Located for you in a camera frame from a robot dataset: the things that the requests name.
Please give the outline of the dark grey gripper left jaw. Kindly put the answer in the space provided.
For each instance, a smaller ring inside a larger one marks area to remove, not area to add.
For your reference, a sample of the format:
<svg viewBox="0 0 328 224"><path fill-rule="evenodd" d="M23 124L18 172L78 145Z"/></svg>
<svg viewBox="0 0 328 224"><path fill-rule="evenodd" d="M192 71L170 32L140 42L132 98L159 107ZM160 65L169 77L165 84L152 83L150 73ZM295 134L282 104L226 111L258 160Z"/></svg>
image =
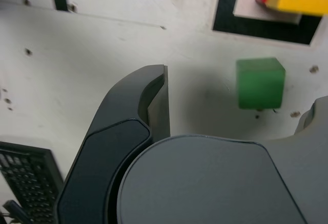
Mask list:
<svg viewBox="0 0 328 224"><path fill-rule="evenodd" d="M168 137L168 68L142 67L116 83L98 107L56 202L56 222L117 223L127 168Z"/></svg>

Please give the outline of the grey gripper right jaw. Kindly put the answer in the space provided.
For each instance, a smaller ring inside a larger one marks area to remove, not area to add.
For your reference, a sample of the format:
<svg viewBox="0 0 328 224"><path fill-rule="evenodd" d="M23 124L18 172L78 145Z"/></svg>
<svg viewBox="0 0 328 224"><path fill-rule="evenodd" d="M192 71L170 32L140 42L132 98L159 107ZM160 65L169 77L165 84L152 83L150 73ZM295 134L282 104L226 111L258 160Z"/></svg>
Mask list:
<svg viewBox="0 0 328 224"><path fill-rule="evenodd" d="M327 223L327 98L294 135L187 135L144 150L118 191L118 223Z"/></svg>

